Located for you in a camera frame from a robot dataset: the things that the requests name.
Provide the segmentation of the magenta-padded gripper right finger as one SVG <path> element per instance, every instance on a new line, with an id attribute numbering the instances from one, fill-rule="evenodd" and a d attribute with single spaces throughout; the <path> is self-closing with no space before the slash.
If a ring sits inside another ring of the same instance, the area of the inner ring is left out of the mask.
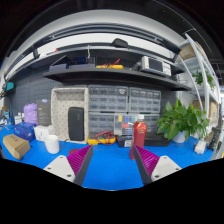
<path id="1" fill-rule="evenodd" d="M 181 167 L 167 155 L 159 157 L 139 146 L 134 147 L 133 155 L 144 185 L 181 170 Z"/>

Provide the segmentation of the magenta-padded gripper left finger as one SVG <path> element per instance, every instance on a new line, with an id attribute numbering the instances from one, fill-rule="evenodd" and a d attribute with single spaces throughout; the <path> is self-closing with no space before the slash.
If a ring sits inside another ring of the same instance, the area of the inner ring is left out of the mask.
<path id="1" fill-rule="evenodd" d="M 69 156 L 59 155 L 44 170 L 81 186 L 92 156 L 93 146 L 89 145 L 78 149 Z"/>

